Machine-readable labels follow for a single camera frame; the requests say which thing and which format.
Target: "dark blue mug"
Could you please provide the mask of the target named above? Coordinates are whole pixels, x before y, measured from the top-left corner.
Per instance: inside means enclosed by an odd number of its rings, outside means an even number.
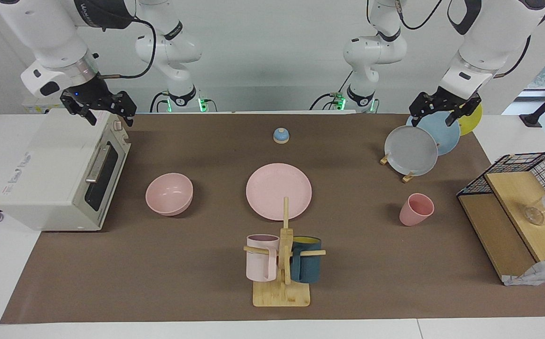
[[[290,258],[291,279],[297,283],[316,283],[321,277],[321,256],[300,256],[303,251],[321,249],[321,240],[313,236],[294,236]]]

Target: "oven door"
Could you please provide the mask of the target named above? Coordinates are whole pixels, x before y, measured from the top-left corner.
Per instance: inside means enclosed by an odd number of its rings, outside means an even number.
[[[112,131],[106,129],[74,199],[75,206],[90,219],[90,229],[79,230],[101,229],[127,154],[128,144],[121,146]]]

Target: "mug handle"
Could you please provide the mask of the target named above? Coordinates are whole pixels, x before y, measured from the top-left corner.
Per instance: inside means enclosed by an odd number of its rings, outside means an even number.
[[[266,279],[277,274],[277,250],[268,248],[268,274]]]
[[[302,261],[302,258],[300,256],[300,254],[302,253],[303,249],[294,249],[294,255],[292,256],[292,260],[291,260],[291,268],[290,268],[290,271],[291,271],[291,279],[293,281],[297,281],[299,282],[301,277],[300,277],[300,271],[301,271],[301,261]]]

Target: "brown table mat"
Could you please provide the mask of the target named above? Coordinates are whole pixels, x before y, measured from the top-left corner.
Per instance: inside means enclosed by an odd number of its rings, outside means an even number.
[[[545,316],[545,284],[501,285],[456,193],[489,165],[473,133],[429,174],[400,182],[379,165],[406,115],[137,116],[103,230],[43,233],[1,323]],[[286,127],[288,144],[273,142]],[[321,281],[305,308],[251,305],[245,236],[278,234],[245,198],[251,173],[290,163],[309,177],[311,205],[290,222],[322,239]],[[150,211],[145,189],[166,172],[195,186],[189,209]],[[436,213],[402,227],[411,193]]]

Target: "yellow plate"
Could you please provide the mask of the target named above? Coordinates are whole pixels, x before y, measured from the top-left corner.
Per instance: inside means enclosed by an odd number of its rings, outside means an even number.
[[[477,106],[475,111],[473,111],[473,114],[470,116],[462,116],[459,119],[459,125],[461,127],[461,136],[469,134],[477,127],[477,125],[480,123],[481,116],[484,112],[484,109],[481,107],[481,103]]]

